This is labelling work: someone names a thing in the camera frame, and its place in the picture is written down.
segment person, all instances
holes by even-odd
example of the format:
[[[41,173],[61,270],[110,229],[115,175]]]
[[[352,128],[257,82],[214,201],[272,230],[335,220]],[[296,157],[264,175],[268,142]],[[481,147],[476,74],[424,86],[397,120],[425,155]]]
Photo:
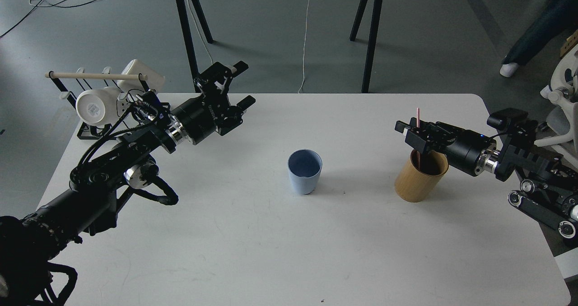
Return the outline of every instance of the person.
[[[500,75],[511,77],[556,35],[578,21],[578,0],[551,0],[544,12],[514,44],[502,61]]]

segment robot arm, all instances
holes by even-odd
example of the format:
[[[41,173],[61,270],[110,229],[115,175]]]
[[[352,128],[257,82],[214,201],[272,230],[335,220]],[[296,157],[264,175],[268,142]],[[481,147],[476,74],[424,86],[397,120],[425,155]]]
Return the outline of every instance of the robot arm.
[[[493,137],[442,122],[397,121],[396,131],[419,153],[446,154],[448,163],[471,176],[483,171],[506,181],[514,171],[520,189],[508,194],[508,202],[534,220],[557,230],[563,238],[576,238],[578,228],[578,173],[561,163],[562,156],[534,145],[537,122],[528,113],[505,109],[489,116],[487,124],[503,136],[496,149]]]
[[[81,243],[81,232],[93,236],[116,227],[118,212],[134,194],[165,205],[177,203],[177,194],[158,176],[150,153],[159,146],[172,153],[186,139],[196,145],[213,132],[225,135],[238,127],[255,99],[247,96],[231,105],[227,92],[231,80],[246,69],[242,61],[231,68],[215,63],[196,78],[201,95],[171,111],[153,91],[146,91],[87,150],[70,173],[68,190],[21,220],[0,217],[0,305],[63,305],[74,289],[76,271],[49,261],[69,242]],[[112,133],[130,112],[139,113],[142,124]],[[110,139],[118,144],[91,160]],[[151,183],[165,195],[144,191]],[[117,190],[124,186],[128,188],[117,197]],[[50,286],[53,272],[69,276],[58,295]],[[37,296],[43,301],[36,301]]]

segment sticker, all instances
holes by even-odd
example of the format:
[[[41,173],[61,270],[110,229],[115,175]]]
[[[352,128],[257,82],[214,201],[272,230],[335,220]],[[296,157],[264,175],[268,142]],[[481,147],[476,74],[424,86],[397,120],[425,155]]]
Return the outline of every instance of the sticker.
[[[97,117],[101,114],[101,109],[94,103],[90,103],[89,106],[86,107],[86,111],[92,117]]]

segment gray floor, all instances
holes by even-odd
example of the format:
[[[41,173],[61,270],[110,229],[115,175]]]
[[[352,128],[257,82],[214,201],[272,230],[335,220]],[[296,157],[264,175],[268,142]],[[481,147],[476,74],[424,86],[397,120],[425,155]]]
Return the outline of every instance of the gray floor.
[[[217,41],[209,45],[215,61],[243,60],[250,66],[235,79],[231,92],[297,92],[308,0],[200,1]],[[303,92],[360,91],[370,8],[359,40],[349,42],[358,3],[310,0]],[[513,78],[501,77],[498,70],[508,49],[546,4],[546,0],[384,0],[370,92],[474,93],[491,112],[516,107],[543,121],[552,105],[538,92],[549,81],[559,48],[572,31],[550,41]],[[0,32],[30,9],[28,0],[0,0]],[[198,36],[195,48],[204,70],[210,62]],[[134,58],[167,77],[166,92],[192,92],[175,0],[107,0],[78,8],[39,8],[0,39],[0,131],[5,130],[0,135],[2,215],[22,217],[35,209],[78,122],[44,73],[79,67],[100,72],[107,65],[120,72]],[[76,88],[73,82],[66,84]],[[553,250],[557,244],[551,244]],[[576,284],[569,287],[573,304],[578,305]]]

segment bamboo cup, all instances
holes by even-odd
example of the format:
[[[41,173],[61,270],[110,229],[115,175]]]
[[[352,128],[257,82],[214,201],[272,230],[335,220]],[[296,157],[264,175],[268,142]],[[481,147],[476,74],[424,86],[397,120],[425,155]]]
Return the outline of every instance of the bamboo cup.
[[[446,155],[438,152],[421,155],[419,169],[417,158],[417,150],[412,150],[395,184],[399,197],[412,203],[423,201],[449,168]]]

